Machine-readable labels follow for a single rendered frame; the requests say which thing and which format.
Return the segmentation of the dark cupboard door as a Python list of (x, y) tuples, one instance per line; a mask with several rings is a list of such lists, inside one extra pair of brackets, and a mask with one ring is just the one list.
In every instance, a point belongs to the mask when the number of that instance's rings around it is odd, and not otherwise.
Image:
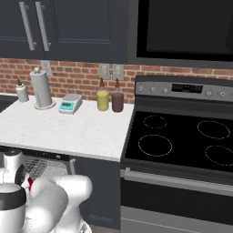
[(47, 60), (124, 64), (127, 0), (41, 0)]
[[(36, 42), (35, 51), (29, 49), (19, 7), (20, 2), (25, 2), (29, 6), (27, 15)], [(45, 58), (45, 50), (35, 10), (35, 0), (0, 0), (0, 57), (37, 60)]]

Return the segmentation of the yellow bottle with brown top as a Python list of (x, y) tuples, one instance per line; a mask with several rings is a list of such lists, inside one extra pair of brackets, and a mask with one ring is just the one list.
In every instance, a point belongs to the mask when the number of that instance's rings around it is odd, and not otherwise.
[(105, 84), (103, 78), (100, 78), (99, 89), (96, 92), (96, 101), (97, 101), (97, 108), (100, 111), (107, 111), (109, 109), (109, 95), (108, 92), (105, 90)]

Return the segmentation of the dark sink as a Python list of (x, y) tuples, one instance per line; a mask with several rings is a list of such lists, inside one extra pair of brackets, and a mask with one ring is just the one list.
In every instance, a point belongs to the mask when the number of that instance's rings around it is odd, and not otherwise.
[(17, 96), (0, 95), (0, 113), (11, 106), (17, 99)]

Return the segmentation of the white soap bottle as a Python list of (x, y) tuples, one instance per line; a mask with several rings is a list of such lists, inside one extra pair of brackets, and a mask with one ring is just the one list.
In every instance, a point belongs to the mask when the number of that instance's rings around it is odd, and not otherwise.
[(24, 103), (24, 102), (27, 102), (29, 100), (26, 87), (24, 86), (24, 84), (20, 80), (17, 80), (15, 90), (16, 90), (16, 93), (18, 95), (18, 99), (20, 102)]

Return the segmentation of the grey wall socket plate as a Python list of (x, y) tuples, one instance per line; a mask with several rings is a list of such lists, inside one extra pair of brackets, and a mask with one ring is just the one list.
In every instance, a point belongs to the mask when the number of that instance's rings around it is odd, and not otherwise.
[(46, 74), (48, 76), (52, 75), (52, 69), (51, 69), (51, 64), (48, 60), (41, 60), (41, 67), (43, 70), (46, 71)]
[(124, 80), (124, 66), (113, 64), (113, 79), (123, 81)]
[(98, 65), (99, 76), (104, 80), (108, 80), (110, 76), (109, 64), (99, 64)]

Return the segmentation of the black microwave oven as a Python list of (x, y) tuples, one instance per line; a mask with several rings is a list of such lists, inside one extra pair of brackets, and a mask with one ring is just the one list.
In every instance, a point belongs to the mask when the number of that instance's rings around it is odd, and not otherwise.
[(128, 0), (127, 62), (233, 69), (233, 0)]

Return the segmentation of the white kitchen scale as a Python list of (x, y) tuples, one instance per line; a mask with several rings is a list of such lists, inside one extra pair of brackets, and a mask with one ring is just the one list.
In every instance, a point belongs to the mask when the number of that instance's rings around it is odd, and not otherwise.
[(58, 111), (62, 114), (73, 115), (82, 105), (82, 97), (79, 94), (68, 94), (60, 102)]

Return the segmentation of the maroon bottle with brown top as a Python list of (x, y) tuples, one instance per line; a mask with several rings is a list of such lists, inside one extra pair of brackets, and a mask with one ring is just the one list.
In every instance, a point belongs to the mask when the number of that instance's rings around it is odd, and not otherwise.
[(115, 90), (111, 95), (112, 110), (116, 113), (122, 112), (124, 108), (124, 93), (121, 91), (119, 81), (116, 82)]

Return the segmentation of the dark dishwasher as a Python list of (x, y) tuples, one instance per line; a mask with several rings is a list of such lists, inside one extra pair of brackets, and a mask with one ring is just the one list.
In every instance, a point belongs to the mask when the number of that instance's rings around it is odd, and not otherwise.
[[(16, 150), (16, 149), (17, 148), (15, 147), (0, 146), (0, 184), (3, 182), (4, 152), (10, 151), (10, 150)], [(63, 161), (69, 165), (70, 171), (71, 171), (70, 175), (75, 174), (74, 163), (70, 160), (68, 155), (39, 151), (39, 150), (32, 150), (32, 149), (26, 149), (26, 148), (20, 148), (20, 151), (23, 153), (23, 157), (24, 156), (42, 157), (46, 159)]]

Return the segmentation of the black and steel stove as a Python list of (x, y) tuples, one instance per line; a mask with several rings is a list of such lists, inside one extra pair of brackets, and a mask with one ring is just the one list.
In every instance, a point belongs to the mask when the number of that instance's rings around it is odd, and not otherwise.
[[(233, 81), (137, 76), (120, 170), (233, 186)], [(121, 233), (233, 233), (233, 197), (120, 177)]]

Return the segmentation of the white paper towel roll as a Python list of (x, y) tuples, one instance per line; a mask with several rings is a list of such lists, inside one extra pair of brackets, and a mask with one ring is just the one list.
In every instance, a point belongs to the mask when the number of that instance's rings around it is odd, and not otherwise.
[(35, 109), (46, 110), (53, 107), (56, 101), (51, 97), (46, 71), (36, 67), (30, 77), (35, 93)]

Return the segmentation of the dark cabinet panel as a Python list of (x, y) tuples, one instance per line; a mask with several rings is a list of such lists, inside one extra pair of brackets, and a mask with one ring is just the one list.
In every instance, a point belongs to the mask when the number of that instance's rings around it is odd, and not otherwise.
[(80, 206), (84, 220), (104, 228), (120, 230), (120, 163), (102, 159), (78, 157), (78, 175), (91, 179), (93, 191)]

